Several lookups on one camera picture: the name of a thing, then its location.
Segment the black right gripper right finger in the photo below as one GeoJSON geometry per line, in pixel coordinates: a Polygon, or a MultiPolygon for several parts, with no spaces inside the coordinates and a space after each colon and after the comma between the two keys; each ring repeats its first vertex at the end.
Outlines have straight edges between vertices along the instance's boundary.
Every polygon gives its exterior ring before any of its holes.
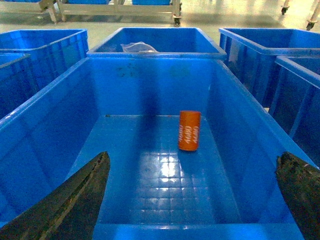
{"type": "Polygon", "coordinates": [[[320,168],[286,151],[277,158],[276,180],[305,240],[320,238],[320,168]]]}

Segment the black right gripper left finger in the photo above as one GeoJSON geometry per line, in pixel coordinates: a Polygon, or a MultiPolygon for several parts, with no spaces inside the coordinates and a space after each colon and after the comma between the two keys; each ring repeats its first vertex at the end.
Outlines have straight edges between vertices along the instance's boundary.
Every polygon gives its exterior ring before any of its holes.
{"type": "Polygon", "coordinates": [[[91,240],[111,160],[100,152],[44,199],[0,229],[2,240],[91,240]]]}

